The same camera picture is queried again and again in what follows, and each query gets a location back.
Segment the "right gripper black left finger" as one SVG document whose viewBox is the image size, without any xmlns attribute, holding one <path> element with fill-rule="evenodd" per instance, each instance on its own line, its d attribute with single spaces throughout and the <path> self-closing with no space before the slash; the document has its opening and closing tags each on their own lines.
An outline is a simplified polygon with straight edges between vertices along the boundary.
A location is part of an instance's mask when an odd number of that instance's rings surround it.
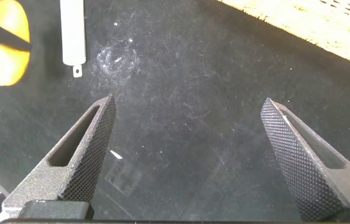
<svg viewBox="0 0 350 224">
<path fill-rule="evenodd" d="M 116 117 L 113 95 L 95 101 L 2 203 L 10 218 L 32 200 L 91 202 Z"/>
</svg>

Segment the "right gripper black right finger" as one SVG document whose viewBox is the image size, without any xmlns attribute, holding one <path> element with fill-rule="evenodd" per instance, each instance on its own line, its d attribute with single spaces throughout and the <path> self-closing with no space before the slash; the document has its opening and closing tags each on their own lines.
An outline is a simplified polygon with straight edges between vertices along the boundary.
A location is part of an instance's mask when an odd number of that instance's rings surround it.
<svg viewBox="0 0 350 224">
<path fill-rule="evenodd" d="M 260 117 L 304 222 L 350 222 L 350 162 L 284 105 Z"/>
</svg>

